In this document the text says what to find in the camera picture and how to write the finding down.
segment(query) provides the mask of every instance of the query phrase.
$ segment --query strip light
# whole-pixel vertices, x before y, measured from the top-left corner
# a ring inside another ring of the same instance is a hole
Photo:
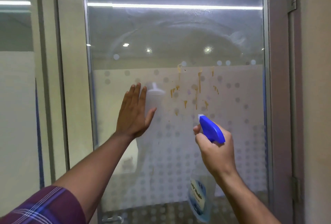
[[[154,9],[217,9],[217,10],[262,10],[259,6],[214,6],[214,5],[181,5],[181,4],[113,4],[87,3],[93,7],[113,8],[154,8]]]
[[[31,5],[30,1],[2,1],[0,0],[0,5]]]

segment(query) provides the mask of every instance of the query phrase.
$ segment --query wall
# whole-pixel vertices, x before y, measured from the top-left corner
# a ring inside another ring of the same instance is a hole
[[[33,52],[0,52],[0,216],[39,189]]]
[[[331,5],[301,0],[306,223],[331,220]]]

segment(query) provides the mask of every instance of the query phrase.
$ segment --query white nozzle tip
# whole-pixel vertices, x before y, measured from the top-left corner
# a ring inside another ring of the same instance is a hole
[[[200,117],[205,116],[204,114],[198,114],[198,121],[200,122]]]

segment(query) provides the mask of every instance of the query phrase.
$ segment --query spray bottle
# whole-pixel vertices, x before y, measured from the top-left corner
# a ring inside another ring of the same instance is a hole
[[[199,114],[198,118],[203,134],[211,142],[217,141],[221,144],[225,142],[222,131],[214,122],[203,114]],[[202,158],[192,171],[190,184],[188,191],[189,205],[199,221],[209,222],[216,181],[205,167]]]

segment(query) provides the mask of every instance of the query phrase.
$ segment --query plaid sleeve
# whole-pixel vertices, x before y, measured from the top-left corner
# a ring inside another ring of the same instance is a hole
[[[0,224],[86,224],[86,221],[80,203],[70,191],[49,186],[1,218]]]

